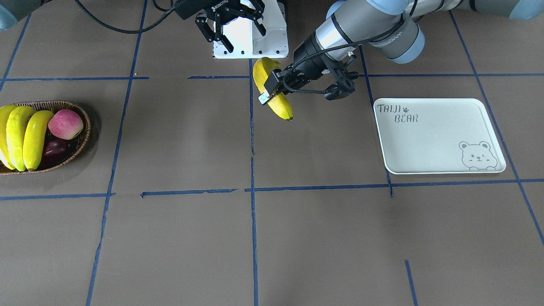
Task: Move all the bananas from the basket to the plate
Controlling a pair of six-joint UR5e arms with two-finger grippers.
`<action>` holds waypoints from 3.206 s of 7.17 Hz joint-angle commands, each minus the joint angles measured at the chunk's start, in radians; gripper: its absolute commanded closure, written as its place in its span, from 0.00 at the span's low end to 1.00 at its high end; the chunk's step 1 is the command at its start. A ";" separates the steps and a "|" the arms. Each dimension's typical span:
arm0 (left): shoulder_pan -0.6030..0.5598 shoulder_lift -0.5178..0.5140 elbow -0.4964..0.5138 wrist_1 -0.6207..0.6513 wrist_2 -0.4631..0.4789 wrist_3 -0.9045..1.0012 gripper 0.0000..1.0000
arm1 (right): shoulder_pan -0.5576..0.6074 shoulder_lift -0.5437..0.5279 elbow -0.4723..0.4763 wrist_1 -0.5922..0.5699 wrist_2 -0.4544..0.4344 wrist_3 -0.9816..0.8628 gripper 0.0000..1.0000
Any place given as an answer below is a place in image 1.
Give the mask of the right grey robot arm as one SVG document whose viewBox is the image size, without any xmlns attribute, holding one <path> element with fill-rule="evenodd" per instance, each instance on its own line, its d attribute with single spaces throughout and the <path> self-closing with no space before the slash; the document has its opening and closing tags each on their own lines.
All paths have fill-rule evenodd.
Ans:
<svg viewBox="0 0 544 306">
<path fill-rule="evenodd" d="M 17 25 L 23 18 L 31 15 L 35 10 L 49 3 L 48 0 L 2 0 L 0 2 L 1 30 L 6 31 Z M 83 12 L 99 25 L 123 34 L 141 34 L 157 27 L 173 12 L 181 19 L 187 20 L 194 16 L 195 23 L 208 42 L 220 42 L 227 52 L 232 53 L 234 46 L 226 37 L 223 26 L 236 19 L 247 19 L 253 22 L 257 31 L 263 37 L 267 30 L 264 26 L 265 3 L 262 0 L 251 0 L 250 6 L 239 0 L 172 0 L 169 8 L 163 8 L 154 0 L 152 4 L 162 11 L 161 17 L 151 25 L 138 30 L 126 30 L 109 25 L 92 14 L 82 2 L 76 0 Z"/>
</svg>

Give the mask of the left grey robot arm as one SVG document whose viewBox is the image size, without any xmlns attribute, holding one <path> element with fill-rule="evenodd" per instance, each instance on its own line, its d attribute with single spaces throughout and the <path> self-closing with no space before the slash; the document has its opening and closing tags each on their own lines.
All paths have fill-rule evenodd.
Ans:
<svg viewBox="0 0 544 306">
<path fill-rule="evenodd" d="M 316 91 L 328 100 L 342 99 L 355 90 L 355 60 L 350 52 L 365 43 L 389 60 L 406 64 L 423 50 L 425 37 L 414 21 L 437 11 L 464 9 L 482 14 L 529 20 L 543 12 L 542 0 L 342 0 L 332 5 L 326 20 L 294 52 L 285 69 L 266 68 L 261 104 L 271 105 L 289 93 L 306 93 L 304 86 L 330 72 L 335 82 Z"/>
</svg>

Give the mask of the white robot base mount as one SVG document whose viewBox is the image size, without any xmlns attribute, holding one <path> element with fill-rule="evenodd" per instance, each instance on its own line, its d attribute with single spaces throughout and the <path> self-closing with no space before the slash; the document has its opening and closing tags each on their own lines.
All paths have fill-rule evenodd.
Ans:
<svg viewBox="0 0 544 306">
<path fill-rule="evenodd" d="M 228 52 L 219 41 L 212 45 L 212 56 L 217 59 L 286 58 L 289 54 L 287 22 L 284 2 L 265 0 L 262 23 L 266 35 L 261 35 L 255 24 L 242 17 L 223 26 L 223 34 L 233 45 Z"/>
</svg>

